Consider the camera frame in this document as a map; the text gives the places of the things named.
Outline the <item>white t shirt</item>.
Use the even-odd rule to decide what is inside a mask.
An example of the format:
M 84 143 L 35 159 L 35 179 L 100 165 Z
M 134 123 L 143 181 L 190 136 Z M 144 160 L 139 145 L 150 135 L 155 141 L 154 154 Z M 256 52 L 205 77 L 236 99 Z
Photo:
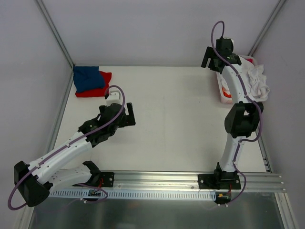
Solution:
M 240 58 L 243 71 L 246 73 L 244 84 L 250 89 L 251 96 L 256 102 L 264 102 L 268 99 L 269 87 L 266 84 L 266 76 L 263 75 L 264 65 L 253 66 L 244 58 Z

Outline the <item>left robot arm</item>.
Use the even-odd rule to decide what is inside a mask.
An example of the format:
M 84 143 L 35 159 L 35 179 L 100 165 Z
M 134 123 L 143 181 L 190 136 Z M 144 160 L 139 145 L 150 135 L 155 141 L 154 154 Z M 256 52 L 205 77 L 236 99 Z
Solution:
M 63 169 L 77 156 L 107 141 L 117 129 L 136 124 L 132 103 L 127 103 L 126 107 L 117 103 L 101 105 L 99 110 L 95 118 L 84 122 L 61 146 L 30 163 L 20 161 L 14 166 L 14 189 L 19 191 L 28 207 L 39 205 L 62 188 L 83 186 L 99 189 L 107 181 L 92 161 Z

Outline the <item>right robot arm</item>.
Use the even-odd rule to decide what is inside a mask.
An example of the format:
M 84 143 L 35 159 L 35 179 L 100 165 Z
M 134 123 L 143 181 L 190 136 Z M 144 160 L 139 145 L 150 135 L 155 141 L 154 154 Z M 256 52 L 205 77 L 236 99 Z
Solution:
M 237 164 L 244 143 L 256 131 L 264 106 L 251 95 L 246 85 L 247 61 L 233 52 L 233 41 L 219 38 L 216 45 L 207 47 L 201 67 L 220 73 L 225 79 L 233 106 L 224 120 L 227 140 L 224 153 L 212 174 L 199 174 L 200 189 L 241 188 Z

